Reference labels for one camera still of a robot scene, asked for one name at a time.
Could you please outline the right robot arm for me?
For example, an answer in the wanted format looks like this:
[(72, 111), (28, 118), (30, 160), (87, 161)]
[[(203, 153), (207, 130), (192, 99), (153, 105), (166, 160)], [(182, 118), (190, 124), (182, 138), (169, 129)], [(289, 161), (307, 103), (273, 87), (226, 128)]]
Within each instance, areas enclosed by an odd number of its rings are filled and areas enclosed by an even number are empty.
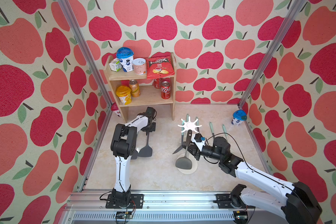
[(316, 224), (322, 208), (308, 185), (291, 183), (269, 175), (230, 152), (230, 144), (223, 137), (216, 137), (213, 145), (207, 145), (200, 134), (187, 137), (188, 152), (196, 160), (209, 157), (218, 160), (220, 169), (233, 177), (260, 188), (254, 191), (238, 184), (230, 193), (229, 202), (234, 208), (253, 206), (273, 213), (290, 224)]

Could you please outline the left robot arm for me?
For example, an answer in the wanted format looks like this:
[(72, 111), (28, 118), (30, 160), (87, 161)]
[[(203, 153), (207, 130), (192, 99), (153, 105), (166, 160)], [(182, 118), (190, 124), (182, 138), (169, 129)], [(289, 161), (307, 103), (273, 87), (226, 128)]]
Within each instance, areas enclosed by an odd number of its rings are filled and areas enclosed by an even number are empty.
[(126, 124), (117, 124), (114, 130), (111, 151), (116, 162), (116, 181), (106, 200), (107, 209), (128, 208), (131, 206), (130, 162), (132, 158), (151, 157), (152, 149), (136, 150), (139, 131), (149, 134), (155, 131), (156, 110), (148, 107), (144, 113)]

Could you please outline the grey spatula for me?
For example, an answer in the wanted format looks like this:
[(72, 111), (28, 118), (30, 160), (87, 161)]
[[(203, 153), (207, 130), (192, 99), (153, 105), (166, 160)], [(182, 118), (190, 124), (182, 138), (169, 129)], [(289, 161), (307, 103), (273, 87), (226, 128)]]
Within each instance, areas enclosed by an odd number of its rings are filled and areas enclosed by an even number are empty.
[(131, 160), (136, 160), (138, 158), (138, 151), (134, 150)]

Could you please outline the grey spatula mint handle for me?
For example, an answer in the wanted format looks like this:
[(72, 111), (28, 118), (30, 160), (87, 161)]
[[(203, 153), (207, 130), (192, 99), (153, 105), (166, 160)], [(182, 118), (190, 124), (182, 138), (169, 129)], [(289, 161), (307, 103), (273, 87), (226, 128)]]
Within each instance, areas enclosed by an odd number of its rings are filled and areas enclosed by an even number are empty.
[(214, 133), (214, 127), (213, 127), (212, 122), (209, 122), (209, 125), (210, 125), (210, 129), (211, 129), (212, 138), (214, 139), (215, 138), (215, 133)]

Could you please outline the white utensil rack stand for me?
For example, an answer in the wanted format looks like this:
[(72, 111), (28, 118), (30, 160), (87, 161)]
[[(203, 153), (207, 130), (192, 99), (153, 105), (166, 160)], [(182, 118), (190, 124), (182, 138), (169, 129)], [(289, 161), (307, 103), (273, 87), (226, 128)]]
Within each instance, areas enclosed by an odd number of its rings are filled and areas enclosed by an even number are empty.
[(178, 153), (181, 149), (185, 149), (184, 155), (180, 155), (177, 158), (175, 166), (181, 173), (185, 175), (191, 175), (198, 168), (198, 161), (193, 155), (193, 146), (196, 147), (197, 141), (194, 138), (199, 133), (199, 127), (201, 127), (201, 125), (199, 125), (198, 117), (196, 117), (195, 121), (191, 121), (190, 116), (187, 115), (186, 120), (182, 120), (182, 125), (179, 125), (179, 127), (182, 128), (182, 137), (184, 137), (184, 133), (187, 132), (186, 141), (189, 140), (189, 143), (184, 142), (182, 139), (181, 146), (174, 152), (175, 154)]

